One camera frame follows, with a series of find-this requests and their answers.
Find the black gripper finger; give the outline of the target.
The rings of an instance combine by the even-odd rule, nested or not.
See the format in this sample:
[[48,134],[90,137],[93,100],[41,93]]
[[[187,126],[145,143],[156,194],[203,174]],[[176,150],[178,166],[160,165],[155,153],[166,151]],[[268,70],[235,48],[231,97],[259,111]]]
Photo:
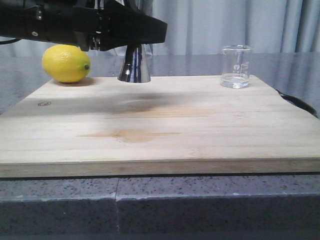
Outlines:
[[146,15],[135,0],[105,0],[101,11],[99,49],[108,51],[122,46],[164,43],[167,23]]

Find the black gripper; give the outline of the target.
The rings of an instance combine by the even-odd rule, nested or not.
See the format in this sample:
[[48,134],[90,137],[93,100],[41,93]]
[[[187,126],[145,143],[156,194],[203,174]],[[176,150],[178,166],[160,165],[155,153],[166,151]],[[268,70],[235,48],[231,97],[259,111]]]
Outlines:
[[87,52],[99,30],[96,0],[2,0],[2,45],[31,40],[79,47]]

